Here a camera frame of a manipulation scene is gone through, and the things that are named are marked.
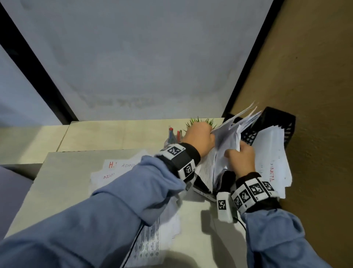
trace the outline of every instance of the black cable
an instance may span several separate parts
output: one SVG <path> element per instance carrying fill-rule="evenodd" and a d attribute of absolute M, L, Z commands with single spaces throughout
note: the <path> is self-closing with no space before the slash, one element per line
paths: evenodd
<path fill-rule="evenodd" d="M 240 223 L 241 226 L 243 226 L 244 230 L 246 231 L 246 228 L 245 228 L 244 224 L 241 221 L 239 221 L 239 219 L 233 217 L 233 220 L 235 221 L 235 223 L 237 223 L 237 222 Z"/>
<path fill-rule="evenodd" d="M 123 265 L 123 266 L 121 266 L 121 268 L 124 268 L 124 267 L 125 267 L 125 265 L 126 265 L 126 263 L 127 263 L 127 261 L 129 260 L 130 255 L 131 255 L 132 250 L 133 250 L 133 247 L 135 246 L 136 241 L 137 241 L 137 238 L 139 237 L 139 235 L 140 235 L 140 233 L 141 233 L 141 231 L 142 231 L 143 227 L 144 227 L 144 225 L 142 225 L 142 226 L 141 226 L 141 228 L 140 228 L 140 230 L 138 231 L 137 236 L 135 237 L 135 240 L 134 240 L 134 242 L 132 243 L 132 246 L 131 246 L 131 248 L 130 248 L 130 251 L 129 251 L 129 253 L 128 253 L 127 257 L 126 257 L 126 260 L 125 260 L 125 262 L 124 262 L 124 265 Z"/>

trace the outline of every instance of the person's left hand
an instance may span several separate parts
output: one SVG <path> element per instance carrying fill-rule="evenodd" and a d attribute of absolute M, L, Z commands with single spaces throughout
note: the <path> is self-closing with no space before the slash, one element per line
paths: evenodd
<path fill-rule="evenodd" d="M 207 122 L 194 122 L 181 142 L 191 144 L 204 157 L 215 147 L 215 136 L 211 130 L 212 126 Z"/>

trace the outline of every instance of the blue shirt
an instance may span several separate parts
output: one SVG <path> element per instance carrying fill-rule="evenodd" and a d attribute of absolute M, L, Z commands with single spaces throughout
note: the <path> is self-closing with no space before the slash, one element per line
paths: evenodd
<path fill-rule="evenodd" d="M 141 225 L 152 225 L 171 196 L 185 189 L 158 158 L 92 196 L 0 243 L 0 267 L 120 267 Z M 300 220 L 284 210 L 242 215 L 247 262 L 254 267 L 330 267 L 304 238 Z"/>

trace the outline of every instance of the black frame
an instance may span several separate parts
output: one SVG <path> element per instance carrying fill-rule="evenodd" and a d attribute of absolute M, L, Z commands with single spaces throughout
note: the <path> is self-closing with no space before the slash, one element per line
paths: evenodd
<path fill-rule="evenodd" d="M 234 90 L 228 100 L 222 117 L 226 117 L 227 114 L 230 113 L 283 2 L 284 0 L 273 0 L 249 57 L 245 62 L 243 70 L 241 71 Z M 76 115 L 71 110 L 59 89 L 56 87 L 1 3 L 0 24 L 2 25 L 0 29 L 0 45 L 9 54 L 11 59 L 47 103 L 49 108 L 54 112 L 60 122 L 62 124 L 70 124 L 72 121 L 78 121 Z"/>
<path fill-rule="evenodd" d="M 64 125 L 78 121 L 76 115 L 0 4 L 0 45 L 15 62 L 38 94 Z"/>
<path fill-rule="evenodd" d="M 280 9 L 282 7 L 283 2 L 284 2 L 284 0 L 273 0 L 272 5 L 267 13 L 266 18 L 265 18 L 265 21 L 260 29 L 260 32 L 256 37 L 255 43 L 252 46 L 249 57 L 247 58 L 247 60 L 245 62 L 245 65 L 240 73 L 240 76 L 239 76 L 238 81 L 234 87 L 234 90 L 228 100 L 226 108 L 224 109 L 222 117 L 227 117 L 227 114 L 229 114 L 231 112 L 233 105 L 234 105 L 241 89 L 243 88 L 247 77 L 249 76 L 250 70 L 255 63 L 257 55 L 259 54 L 259 52 L 260 52 L 260 50 L 266 40 L 266 37 L 267 37 L 267 35 L 273 25 L 273 22 L 275 21 L 277 15 L 278 15 L 278 12 L 280 11 Z"/>

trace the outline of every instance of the hand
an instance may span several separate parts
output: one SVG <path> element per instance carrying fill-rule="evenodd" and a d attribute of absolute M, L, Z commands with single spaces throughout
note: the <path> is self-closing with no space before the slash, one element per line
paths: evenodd
<path fill-rule="evenodd" d="M 212 127 L 206 122 L 194 122 L 186 131 L 181 142 L 195 147 L 201 157 L 206 156 L 215 147 L 215 136 L 211 134 Z"/>
<path fill-rule="evenodd" d="M 229 159 L 237 178 L 243 177 L 250 172 L 256 172 L 255 151 L 246 142 L 240 141 L 240 152 L 228 149 L 225 151 L 224 156 Z"/>

